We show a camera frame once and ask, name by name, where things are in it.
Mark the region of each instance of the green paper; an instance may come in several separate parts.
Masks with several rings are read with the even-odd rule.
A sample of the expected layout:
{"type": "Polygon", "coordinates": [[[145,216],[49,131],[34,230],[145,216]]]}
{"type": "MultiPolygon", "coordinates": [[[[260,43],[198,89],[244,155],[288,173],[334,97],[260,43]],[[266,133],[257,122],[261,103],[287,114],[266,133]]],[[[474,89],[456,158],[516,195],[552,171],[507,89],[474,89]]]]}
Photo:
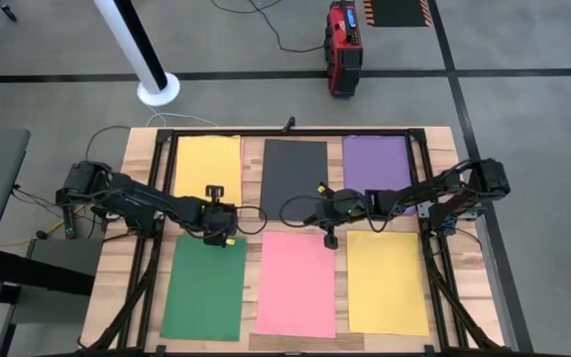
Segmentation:
{"type": "Polygon", "coordinates": [[[245,267],[245,239],[222,249],[179,237],[160,336],[239,341],[245,267]]]}

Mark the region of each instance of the purple paper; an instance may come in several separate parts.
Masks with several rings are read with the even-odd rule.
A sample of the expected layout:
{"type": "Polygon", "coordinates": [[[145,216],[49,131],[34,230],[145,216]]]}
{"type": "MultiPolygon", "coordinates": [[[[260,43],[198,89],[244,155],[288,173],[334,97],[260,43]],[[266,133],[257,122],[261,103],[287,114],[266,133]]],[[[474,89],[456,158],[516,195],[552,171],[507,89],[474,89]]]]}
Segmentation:
{"type": "MultiPolygon", "coordinates": [[[[345,188],[403,189],[411,185],[406,139],[395,136],[350,136],[343,139],[345,188]]],[[[404,215],[415,214],[413,207],[404,215]]]]}

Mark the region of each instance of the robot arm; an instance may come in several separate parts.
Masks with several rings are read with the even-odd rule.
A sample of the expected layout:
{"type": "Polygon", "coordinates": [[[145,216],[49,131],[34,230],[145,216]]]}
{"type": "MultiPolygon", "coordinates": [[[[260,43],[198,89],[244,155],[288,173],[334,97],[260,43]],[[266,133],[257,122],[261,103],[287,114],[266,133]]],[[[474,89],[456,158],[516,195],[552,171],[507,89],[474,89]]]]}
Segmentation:
{"type": "Polygon", "coordinates": [[[144,235],[157,231],[164,214],[205,244],[225,247],[228,237],[237,233],[237,208],[219,201],[224,187],[209,185],[206,195],[210,201],[175,197],[114,173],[105,164],[80,162],[72,166],[63,188],[57,191],[57,205],[66,214],[72,205],[93,203],[96,215],[104,220],[119,215],[130,230],[144,235]]]}
{"type": "Polygon", "coordinates": [[[325,246],[338,248],[334,227],[363,219],[384,221],[385,225],[402,215],[408,207],[427,203],[421,216],[428,217],[434,231],[444,235],[453,233],[457,219],[482,201],[505,197],[510,191],[504,166],[492,159],[464,161],[441,175],[422,181],[401,190],[367,190],[365,194],[353,189],[331,190],[321,183],[319,191],[327,199],[315,206],[314,214],[304,220],[308,225],[317,225],[327,231],[325,246]],[[470,172],[470,183],[460,176],[470,172]],[[438,198],[451,195],[445,202],[438,198]]]}

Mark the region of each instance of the red power station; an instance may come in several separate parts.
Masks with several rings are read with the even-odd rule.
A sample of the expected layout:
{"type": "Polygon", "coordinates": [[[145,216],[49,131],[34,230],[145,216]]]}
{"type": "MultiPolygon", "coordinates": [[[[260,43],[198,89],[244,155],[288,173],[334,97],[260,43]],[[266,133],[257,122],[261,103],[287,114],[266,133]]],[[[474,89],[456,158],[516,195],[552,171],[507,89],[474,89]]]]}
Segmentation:
{"type": "Polygon", "coordinates": [[[351,97],[361,76],[363,45],[353,1],[334,1],[325,28],[327,85],[335,97],[351,97]]]}

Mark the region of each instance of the white base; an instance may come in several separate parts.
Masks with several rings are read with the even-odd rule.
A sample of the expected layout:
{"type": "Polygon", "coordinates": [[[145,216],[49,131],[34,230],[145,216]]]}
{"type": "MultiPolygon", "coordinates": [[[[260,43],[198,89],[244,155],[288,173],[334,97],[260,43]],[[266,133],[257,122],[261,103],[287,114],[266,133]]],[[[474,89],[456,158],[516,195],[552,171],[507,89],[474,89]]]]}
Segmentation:
{"type": "Polygon", "coordinates": [[[165,75],[167,76],[167,87],[160,93],[150,93],[145,89],[143,83],[138,84],[138,97],[143,103],[150,106],[162,106],[177,98],[180,90],[179,79],[171,73],[165,72],[165,75]]]}

